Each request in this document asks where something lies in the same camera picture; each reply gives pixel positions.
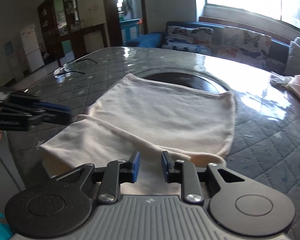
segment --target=white refrigerator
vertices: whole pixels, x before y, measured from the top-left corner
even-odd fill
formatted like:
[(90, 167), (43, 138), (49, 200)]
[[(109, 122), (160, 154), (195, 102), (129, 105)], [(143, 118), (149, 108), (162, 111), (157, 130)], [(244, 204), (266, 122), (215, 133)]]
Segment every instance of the white refrigerator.
[(44, 65), (34, 25), (20, 31), (23, 48), (28, 59), (29, 72), (33, 73)]

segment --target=metal screw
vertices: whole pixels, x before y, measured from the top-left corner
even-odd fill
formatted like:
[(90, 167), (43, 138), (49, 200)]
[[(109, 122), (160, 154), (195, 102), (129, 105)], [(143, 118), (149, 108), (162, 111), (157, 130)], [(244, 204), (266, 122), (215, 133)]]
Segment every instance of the metal screw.
[(98, 199), (103, 202), (111, 202), (114, 201), (114, 195), (111, 194), (101, 194)]
[(188, 196), (186, 196), (186, 200), (192, 203), (197, 203), (202, 200), (202, 197), (198, 194), (189, 194)]

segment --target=table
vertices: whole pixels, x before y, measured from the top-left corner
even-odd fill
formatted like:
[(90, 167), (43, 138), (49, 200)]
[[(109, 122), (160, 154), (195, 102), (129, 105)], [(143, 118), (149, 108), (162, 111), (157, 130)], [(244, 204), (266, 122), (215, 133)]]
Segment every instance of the table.
[[(75, 63), (85, 74), (59, 84), (50, 75), (30, 92), (80, 114), (129, 72), (139, 77), (170, 71), (208, 77), (211, 73), (227, 83), (237, 103), (235, 138), (227, 165), (293, 200), (296, 218), (289, 236), (300, 239), (300, 101), (285, 89), (272, 87), (269, 72), (216, 57), (154, 48), (104, 48), (84, 58), (98, 63)], [(63, 128), (42, 124), (29, 132), (8, 133), (26, 186), (46, 179), (37, 148)]]

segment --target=wooden door frame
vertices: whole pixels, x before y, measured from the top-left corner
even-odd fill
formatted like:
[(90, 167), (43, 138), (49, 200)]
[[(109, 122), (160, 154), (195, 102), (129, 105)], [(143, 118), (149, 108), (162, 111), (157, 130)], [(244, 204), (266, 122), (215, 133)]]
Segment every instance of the wooden door frame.
[[(116, 0), (103, 0), (103, 2), (105, 6), (110, 46), (122, 46), (121, 27), (117, 9), (117, 2)], [(144, 34), (148, 34), (145, 0), (141, 0), (141, 7)]]

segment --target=blue sofa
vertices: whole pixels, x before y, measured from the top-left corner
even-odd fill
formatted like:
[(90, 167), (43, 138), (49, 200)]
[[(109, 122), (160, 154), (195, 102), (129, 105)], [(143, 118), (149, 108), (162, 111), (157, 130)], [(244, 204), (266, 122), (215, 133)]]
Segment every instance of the blue sofa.
[[(213, 29), (212, 47), (218, 47), (221, 45), (223, 35), (223, 25), (198, 23), (198, 22), (167, 22), (166, 26), (180, 26), (185, 28), (211, 28)], [(139, 36), (135, 39), (124, 43), (126, 47), (145, 47), (145, 48), (161, 48), (163, 44), (164, 33), (153, 32), (147, 35)], [(217, 55), (217, 50), (211, 48), (212, 56)], [(285, 66), (288, 59), (289, 46), (280, 41), (272, 39), (270, 46), (268, 61), (266, 69), (267, 71), (274, 71), (280, 75), (283, 75)]]

